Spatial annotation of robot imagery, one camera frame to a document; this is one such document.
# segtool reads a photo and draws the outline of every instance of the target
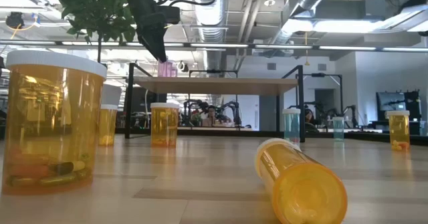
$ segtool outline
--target table top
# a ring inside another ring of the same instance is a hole
[[[293,79],[135,77],[134,83],[157,94],[247,94],[277,96],[298,85]]]
[[[152,148],[149,136],[117,134],[114,147],[97,148],[91,187],[0,195],[0,223],[280,224],[254,170],[265,140],[180,136],[176,148]],[[343,223],[427,223],[428,148],[412,146],[404,154],[388,143],[315,138],[301,148],[342,179],[348,193]],[[3,150],[0,142],[0,170]]]

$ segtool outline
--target shelf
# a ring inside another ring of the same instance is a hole
[[[157,94],[247,94],[277,96],[298,85],[293,79],[139,77],[134,83]]]

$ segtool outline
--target white lid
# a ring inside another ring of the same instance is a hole
[[[395,111],[387,111],[387,116],[409,116],[410,111],[408,110],[395,110]]]
[[[300,114],[300,110],[296,108],[284,109],[282,110],[282,114]]]
[[[272,138],[272,139],[269,139],[269,140],[263,142],[257,148],[257,152],[255,153],[255,159],[254,159],[255,171],[256,171],[257,175],[259,175],[259,177],[261,177],[260,166],[259,166],[261,154],[263,154],[263,151],[265,150],[265,148],[267,148],[269,146],[273,146],[275,144],[286,144],[286,145],[289,145],[289,146],[295,148],[296,150],[302,151],[302,150],[300,150],[300,147],[297,144],[293,144],[293,143],[291,143],[287,140],[281,139],[281,138]]]
[[[114,104],[102,104],[101,109],[102,110],[117,110],[118,106],[116,106]]]
[[[80,70],[96,74],[104,79],[107,77],[107,68],[95,61],[78,56],[55,53],[51,51],[16,50],[7,55],[6,68],[21,64],[35,64],[44,66],[55,66]]]
[[[173,103],[152,103],[151,108],[180,108],[178,104]]]

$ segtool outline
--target tree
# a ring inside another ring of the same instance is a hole
[[[62,4],[62,19],[70,16],[68,21],[72,27],[68,34],[85,35],[87,43],[91,43],[93,33],[98,35],[98,63],[101,63],[102,40],[115,41],[123,39],[132,41],[135,28],[132,14],[126,0],[59,0]]]

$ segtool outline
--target ceiling duct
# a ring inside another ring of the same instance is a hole
[[[288,0],[285,6],[284,11],[287,13],[285,15],[284,25],[289,18],[301,15],[305,12],[311,12],[322,0]],[[284,31],[282,28],[276,33],[275,37],[269,42],[270,44],[283,45],[288,42],[294,32]],[[258,53],[258,55],[271,58],[274,56],[285,56],[290,55],[290,53],[280,53],[279,51],[265,51]]]
[[[209,2],[211,0],[195,0],[199,3]],[[215,28],[215,26],[222,26],[225,23],[227,0],[215,0],[209,6],[195,6],[195,15],[197,24],[207,26],[208,28],[199,28],[199,37],[204,43],[221,43],[225,38],[225,30]],[[203,59],[206,70],[225,70],[226,63],[221,61],[222,51],[204,51]]]

